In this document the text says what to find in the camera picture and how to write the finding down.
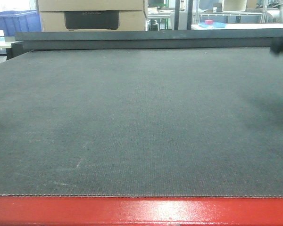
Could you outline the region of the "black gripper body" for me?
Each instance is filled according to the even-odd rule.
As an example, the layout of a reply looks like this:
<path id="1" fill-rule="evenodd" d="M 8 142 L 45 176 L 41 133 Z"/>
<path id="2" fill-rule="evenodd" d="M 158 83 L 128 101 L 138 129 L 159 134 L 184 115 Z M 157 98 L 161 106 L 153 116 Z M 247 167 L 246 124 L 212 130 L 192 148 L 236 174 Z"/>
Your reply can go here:
<path id="1" fill-rule="evenodd" d="M 271 40 L 270 51 L 275 55 L 283 53 L 283 37 L 277 37 Z"/>

